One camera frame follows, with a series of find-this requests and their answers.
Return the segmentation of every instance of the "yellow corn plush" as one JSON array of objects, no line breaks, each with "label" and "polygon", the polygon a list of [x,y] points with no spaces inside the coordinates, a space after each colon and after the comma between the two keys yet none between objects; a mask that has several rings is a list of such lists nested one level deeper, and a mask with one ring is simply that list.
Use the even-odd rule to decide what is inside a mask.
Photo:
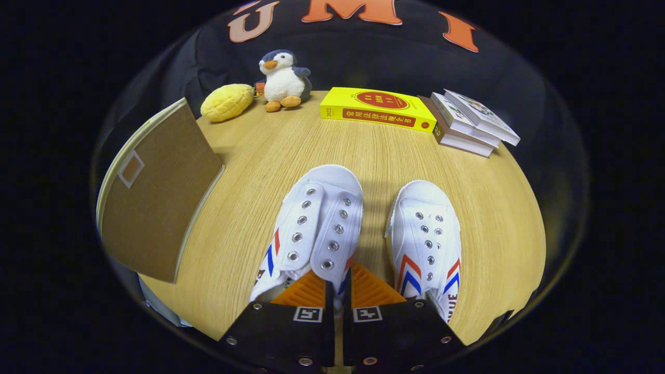
[{"label": "yellow corn plush", "polygon": [[225,85],[211,92],[201,104],[201,115],[213,122],[233,118],[243,112],[254,99],[250,85]]}]

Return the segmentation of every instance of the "wooden table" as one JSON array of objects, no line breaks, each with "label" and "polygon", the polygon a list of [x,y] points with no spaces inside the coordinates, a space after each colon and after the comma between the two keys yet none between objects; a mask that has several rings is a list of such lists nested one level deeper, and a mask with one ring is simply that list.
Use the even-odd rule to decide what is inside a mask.
[{"label": "wooden table", "polygon": [[340,164],[364,191],[354,259],[390,285],[383,233],[399,189],[414,179],[446,192],[462,227],[462,269],[451,328],[470,344],[498,316],[524,307],[545,265],[545,229],[531,187],[501,145],[489,158],[440,146],[426,132],[319,117],[325,91],[301,106],[266,113],[256,98],[240,116],[210,123],[206,139],[226,170],[185,246],[175,284],[146,276],[182,319],[219,340],[249,302],[281,201],[309,169]]}]

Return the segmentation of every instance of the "stuffed toy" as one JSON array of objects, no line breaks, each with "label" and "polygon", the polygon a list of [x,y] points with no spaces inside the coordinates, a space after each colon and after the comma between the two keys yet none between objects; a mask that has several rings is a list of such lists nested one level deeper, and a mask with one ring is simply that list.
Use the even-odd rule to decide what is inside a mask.
[{"label": "stuffed toy", "polygon": [[201,104],[201,115],[213,122],[233,118],[243,112],[254,99],[250,85],[225,85],[211,92]]},{"label": "stuffed toy", "polygon": [[293,52],[286,49],[272,51],[259,61],[259,69],[265,74],[266,112],[276,112],[282,106],[298,106],[309,97],[312,82],[307,77],[311,72],[308,68],[294,66],[295,63]]}]

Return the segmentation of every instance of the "letter m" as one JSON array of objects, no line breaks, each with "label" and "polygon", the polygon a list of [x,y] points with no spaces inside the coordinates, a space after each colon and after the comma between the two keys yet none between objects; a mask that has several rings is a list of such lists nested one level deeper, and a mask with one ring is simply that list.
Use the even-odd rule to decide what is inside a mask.
[{"label": "letter m", "polygon": [[394,0],[310,0],[309,13],[303,22],[321,22],[332,19],[333,14],[326,10],[330,7],[343,19],[351,18],[362,6],[364,11],[358,15],[363,21],[401,25],[402,20],[395,14]]}]

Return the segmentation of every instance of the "brown notebook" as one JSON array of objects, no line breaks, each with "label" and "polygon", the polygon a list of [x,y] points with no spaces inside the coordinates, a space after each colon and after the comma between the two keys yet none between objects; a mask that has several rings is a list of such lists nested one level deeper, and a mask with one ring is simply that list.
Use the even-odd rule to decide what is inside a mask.
[{"label": "brown notebook", "polygon": [[134,133],[98,200],[104,248],[130,269],[174,283],[190,221],[223,170],[183,98]]}]

